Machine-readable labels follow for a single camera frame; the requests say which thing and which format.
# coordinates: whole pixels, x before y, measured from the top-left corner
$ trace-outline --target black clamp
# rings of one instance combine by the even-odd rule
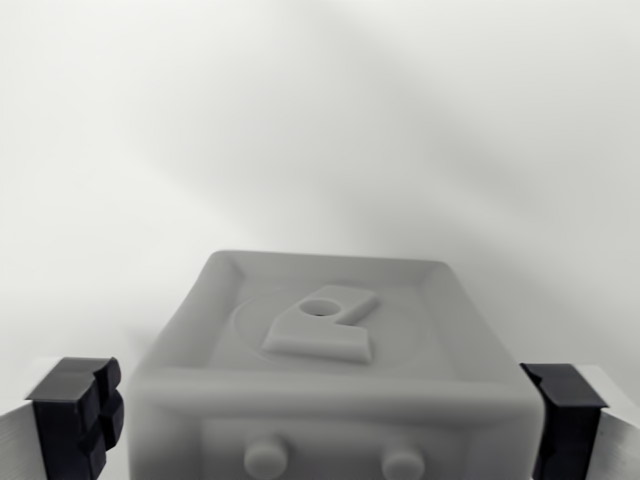
[[[96,480],[122,432],[115,358],[63,358],[29,394],[48,480]]]
[[[585,480],[607,404],[571,364],[521,364],[546,410],[534,480]]]

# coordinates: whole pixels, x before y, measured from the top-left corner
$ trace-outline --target gray plastic object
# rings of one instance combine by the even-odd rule
[[[131,480],[525,480],[535,387],[440,262],[223,251],[127,399]]]

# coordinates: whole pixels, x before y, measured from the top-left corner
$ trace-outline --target white wall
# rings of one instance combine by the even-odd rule
[[[130,368],[235,248],[445,260],[640,401],[639,85],[633,2],[4,0],[3,384]]]

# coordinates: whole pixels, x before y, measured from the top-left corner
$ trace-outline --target circular recess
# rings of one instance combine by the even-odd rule
[[[307,315],[313,315],[314,317],[328,317],[338,313],[340,311],[340,305],[332,302],[331,300],[314,298],[302,302],[300,304],[300,310]]]
[[[269,436],[247,445],[244,468],[255,480],[275,480],[287,469],[287,449],[278,437]]]

